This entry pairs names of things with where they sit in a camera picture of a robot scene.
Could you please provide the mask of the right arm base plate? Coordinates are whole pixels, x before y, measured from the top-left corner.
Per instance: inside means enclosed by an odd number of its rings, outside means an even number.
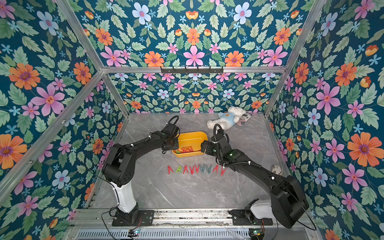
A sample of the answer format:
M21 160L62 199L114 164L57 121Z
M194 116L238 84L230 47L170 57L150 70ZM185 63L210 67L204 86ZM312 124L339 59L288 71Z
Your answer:
M229 215L232 216L234 226L272 226L274 224L272 219L258 219L247 210L230 210Z

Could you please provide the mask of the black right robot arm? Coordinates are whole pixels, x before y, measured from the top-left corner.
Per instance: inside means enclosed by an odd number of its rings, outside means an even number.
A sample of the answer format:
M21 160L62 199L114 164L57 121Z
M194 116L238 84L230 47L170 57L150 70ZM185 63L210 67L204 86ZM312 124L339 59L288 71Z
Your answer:
M218 165L238 172L269 193L272 214L287 229L292 228L309 208L299 181L292 176L275 174L251 160L244 152L233 149L227 134L217 133L211 141L201 143L201 152L214 156Z

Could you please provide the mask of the teal clothespin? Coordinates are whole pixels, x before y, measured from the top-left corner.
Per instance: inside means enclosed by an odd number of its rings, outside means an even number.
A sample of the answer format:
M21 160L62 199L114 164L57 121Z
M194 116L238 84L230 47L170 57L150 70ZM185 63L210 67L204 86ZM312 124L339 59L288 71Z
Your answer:
M205 164L199 164L199 170L201 173L205 172Z
M206 169L207 173L210 174L212 171L212 165L205 165L205 169Z

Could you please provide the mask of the red clothespin row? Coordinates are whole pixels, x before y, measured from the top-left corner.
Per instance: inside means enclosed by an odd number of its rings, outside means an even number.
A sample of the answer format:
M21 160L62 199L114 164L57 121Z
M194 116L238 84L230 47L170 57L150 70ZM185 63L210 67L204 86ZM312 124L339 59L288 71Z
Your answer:
M171 173L174 173L174 171L171 166L168 166L168 174L170 175Z
M222 167L222 169L221 169L221 176L223 176L224 175L224 173L226 172L226 168L225 167Z
M216 165L215 167L214 167L214 169L212 170L212 173L218 173L218 171L219 171L219 166L218 165Z

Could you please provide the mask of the yellow plastic storage box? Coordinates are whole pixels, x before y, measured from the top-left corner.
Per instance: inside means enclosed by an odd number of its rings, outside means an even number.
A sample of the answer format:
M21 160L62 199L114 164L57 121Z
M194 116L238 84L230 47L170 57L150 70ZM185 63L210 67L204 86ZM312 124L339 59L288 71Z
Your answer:
M182 133L179 136L179 148L192 146L194 152L187 154L176 154L175 150L172 150L172 153L178 158L203 155L203 153L201 152L201 143L204 140L208 140L208 136L204 132Z

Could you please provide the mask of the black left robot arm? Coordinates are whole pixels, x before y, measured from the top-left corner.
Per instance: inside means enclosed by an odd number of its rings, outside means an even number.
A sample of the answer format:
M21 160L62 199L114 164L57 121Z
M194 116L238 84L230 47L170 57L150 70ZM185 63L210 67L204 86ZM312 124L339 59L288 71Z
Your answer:
M142 140L125 145L115 144L111 147L102 173L115 191L118 209L121 212L129 214L137 206L131 184L135 174L136 161L157 149L164 153L178 149L179 134L179 127L175 124L167 124L161 131L150 133Z

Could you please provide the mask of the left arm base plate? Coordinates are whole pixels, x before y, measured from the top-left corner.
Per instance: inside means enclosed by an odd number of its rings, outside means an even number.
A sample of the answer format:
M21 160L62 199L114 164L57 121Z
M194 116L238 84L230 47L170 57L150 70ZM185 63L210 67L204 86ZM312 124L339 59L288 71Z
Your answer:
M155 211L134 209L130 213L118 210L113 220L113 227L137 227L151 226L153 224Z

